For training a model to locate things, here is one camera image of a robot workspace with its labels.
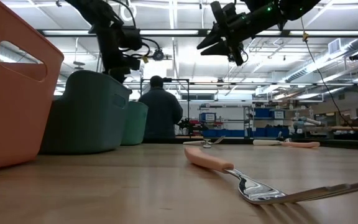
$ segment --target workbench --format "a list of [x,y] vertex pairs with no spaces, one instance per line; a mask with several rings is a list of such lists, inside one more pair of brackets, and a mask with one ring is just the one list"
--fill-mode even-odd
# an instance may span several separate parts
[[[286,193],[358,182],[358,150],[213,145],[225,158]],[[357,223],[358,193],[255,206],[236,178],[187,162],[179,144],[120,147],[87,156],[38,156],[0,169],[0,223]]]

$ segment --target dark jacket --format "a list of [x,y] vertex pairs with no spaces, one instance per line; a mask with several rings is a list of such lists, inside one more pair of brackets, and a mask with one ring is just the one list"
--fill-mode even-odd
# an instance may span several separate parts
[[181,120],[183,114],[176,97],[163,88],[152,88],[139,98],[139,102],[149,107],[144,138],[174,138],[175,124]]

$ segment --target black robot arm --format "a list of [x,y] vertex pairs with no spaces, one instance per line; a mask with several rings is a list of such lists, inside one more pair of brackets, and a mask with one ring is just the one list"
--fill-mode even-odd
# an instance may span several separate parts
[[197,46],[202,55],[226,55],[238,66],[242,59],[242,41],[255,38],[259,32],[278,25],[283,30],[285,23],[294,21],[310,11],[320,0],[241,0],[250,13],[236,13],[236,6],[229,3],[223,8],[218,1],[211,3],[216,19],[211,32]]
[[139,50],[143,43],[140,30],[124,26],[124,22],[103,0],[66,0],[92,25],[89,33],[96,34],[104,67],[103,73],[123,83],[131,69],[138,70],[139,57],[124,55],[119,48]]

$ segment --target fork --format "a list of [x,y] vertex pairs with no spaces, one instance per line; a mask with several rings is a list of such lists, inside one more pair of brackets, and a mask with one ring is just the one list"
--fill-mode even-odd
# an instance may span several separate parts
[[339,184],[330,187],[318,187],[311,190],[286,194],[269,185],[254,180],[241,171],[234,168],[234,164],[223,159],[203,153],[197,147],[186,147],[187,159],[201,167],[209,168],[231,174],[240,180],[239,191],[242,197],[249,203],[256,205],[269,205],[274,203],[295,203],[323,198],[335,197],[344,194],[358,192],[358,183]]

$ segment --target blue storage container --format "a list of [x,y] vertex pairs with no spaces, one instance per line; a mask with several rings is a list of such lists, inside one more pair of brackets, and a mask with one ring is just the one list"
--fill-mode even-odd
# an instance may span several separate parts
[[288,128],[281,128],[282,136],[283,138],[289,138],[290,137],[290,130]]
[[277,138],[282,128],[266,128],[266,137]]
[[207,138],[211,138],[211,137],[216,137],[216,131],[217,130],[204,130],[203,131],[203,136],[207,137]]
[[244,130],[228,130],[227,137],[244,137],[245,132]]
[[270,109],[268,108],[257,108],[255,109],[255,118],[269,118]]
[[227,136],[229,134],[229,131],[226,129],[215,130],[215,131],[216,131],[216,137]]
[[256,128],[255,132],[252,131],[252,128],[247,128],[248,137],[266,137],[265,128]]

